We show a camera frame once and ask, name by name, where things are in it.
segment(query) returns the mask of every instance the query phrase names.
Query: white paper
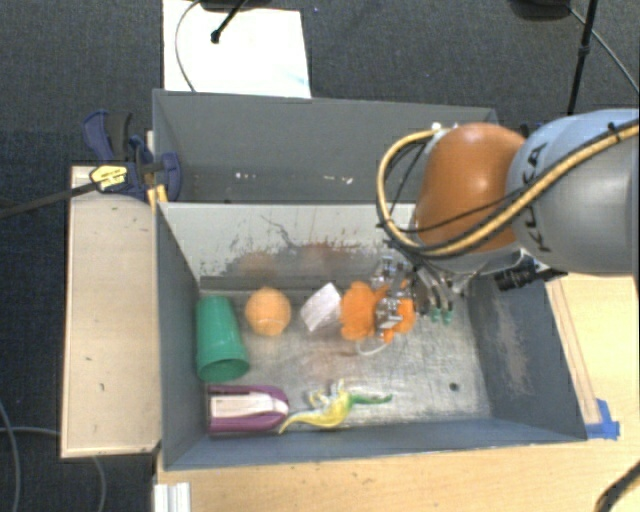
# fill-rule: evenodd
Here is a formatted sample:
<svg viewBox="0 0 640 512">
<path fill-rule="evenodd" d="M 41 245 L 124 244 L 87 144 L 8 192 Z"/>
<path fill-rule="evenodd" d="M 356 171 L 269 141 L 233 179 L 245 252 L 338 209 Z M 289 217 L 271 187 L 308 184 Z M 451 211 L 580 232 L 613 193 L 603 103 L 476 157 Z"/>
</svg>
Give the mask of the white paper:
<svg viewBox="0 0 640 512">
<path fill-rule="evenodd" d="M 175 32 L 191 4 L 164 0 L 164 87 L 189 91 L 178 67 Z M 240 11 L 227 25 L 218 44 L 213 32 L 226 13 L 196 5 L 178 34 L 183 68 L 198 92 L 310 98 L 302 20 L 297 11 Z"/>
</svg>

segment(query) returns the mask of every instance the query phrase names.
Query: orange ball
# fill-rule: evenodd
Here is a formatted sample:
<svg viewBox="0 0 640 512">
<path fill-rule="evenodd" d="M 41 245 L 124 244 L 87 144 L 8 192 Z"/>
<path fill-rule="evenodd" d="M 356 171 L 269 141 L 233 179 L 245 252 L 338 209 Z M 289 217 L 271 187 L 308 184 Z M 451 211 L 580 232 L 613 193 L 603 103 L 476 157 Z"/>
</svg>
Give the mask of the orange ball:
<svg viewBox="0 0 640 512">
<path fill-rule="evenodd" d="M 256 334 L 278 336 L 291 321 L 291 304 L 281 291 L 265 286 L 251 294 L 244 315 Z"/>
</svg>

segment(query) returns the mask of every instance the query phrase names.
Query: metal bracket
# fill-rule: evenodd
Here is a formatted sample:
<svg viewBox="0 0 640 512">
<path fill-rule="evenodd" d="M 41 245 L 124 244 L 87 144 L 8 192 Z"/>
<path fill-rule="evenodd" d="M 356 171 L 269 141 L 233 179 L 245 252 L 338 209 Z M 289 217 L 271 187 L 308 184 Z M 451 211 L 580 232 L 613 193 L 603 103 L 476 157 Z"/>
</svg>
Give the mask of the metal bracket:
<svg viewBox="0 0 640 512">
<path fill-rule="evenodd" d="M 191 484 L 156 484 L 153 486 L 154 512 L 191 512 Z"/>
</svg>

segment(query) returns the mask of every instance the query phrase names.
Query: yellow plastic object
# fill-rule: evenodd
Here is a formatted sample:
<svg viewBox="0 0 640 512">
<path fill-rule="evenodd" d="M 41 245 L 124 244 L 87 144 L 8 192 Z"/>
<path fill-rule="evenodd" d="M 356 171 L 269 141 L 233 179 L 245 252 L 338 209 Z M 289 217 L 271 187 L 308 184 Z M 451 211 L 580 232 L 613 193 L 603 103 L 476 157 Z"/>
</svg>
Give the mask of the yellow plastic object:
<svg viewBox="0 0 640 512">
<path fill-rule="evenodd" d="M 307 423 L 321 428 L 334 428 L 340 425 L 356 404 L 384 404 L 390 402 L 393 395 L 383 398 L 367 398 L 354 395 L 344 389 L 344 380 L 340 379 L 332 394 L 327 396 L 316 391 L 309 396 L 309 402 L 316 408 L 293 414 L 280 426 L 278 434 L 282 434 L 292 423 Z"/>
</svg>

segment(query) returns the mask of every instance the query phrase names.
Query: orange toy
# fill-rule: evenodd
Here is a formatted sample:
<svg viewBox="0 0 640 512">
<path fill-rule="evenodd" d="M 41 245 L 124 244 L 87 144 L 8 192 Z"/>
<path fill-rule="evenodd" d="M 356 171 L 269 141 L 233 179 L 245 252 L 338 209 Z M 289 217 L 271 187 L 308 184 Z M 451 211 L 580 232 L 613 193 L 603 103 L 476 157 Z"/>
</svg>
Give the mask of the orange toy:
<svg viewBox="0 0 640 512">
<path fill-rule="evenodd" d="M 351 283 L 340 303 L 340 333 L 344 339 L 361 341 L 375 335 L 376 304 L 385 297 L 388 288 L 382 286 L 374 291 L 362 281 Z M 402 316 L 402 320 L 391 329 L 383 331 L 382 339 L 385 343 L 391 343 L 396 332 L 407 333 L 413 328 L 416 314 L 411 299 L 400 299 L 398 315 Z"/>
</svg>

